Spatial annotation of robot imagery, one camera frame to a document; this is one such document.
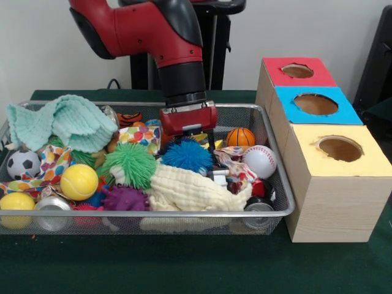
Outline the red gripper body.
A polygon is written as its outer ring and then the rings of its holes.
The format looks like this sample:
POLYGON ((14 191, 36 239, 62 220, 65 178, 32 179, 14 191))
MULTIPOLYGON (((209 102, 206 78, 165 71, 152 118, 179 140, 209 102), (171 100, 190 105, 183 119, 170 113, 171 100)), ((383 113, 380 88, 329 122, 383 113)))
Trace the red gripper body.
POLYGON ((217 124, 216 106, 210 100, 181 107, 162 108, 160 121, 167 135, 183 136, 209 132, 217 124))

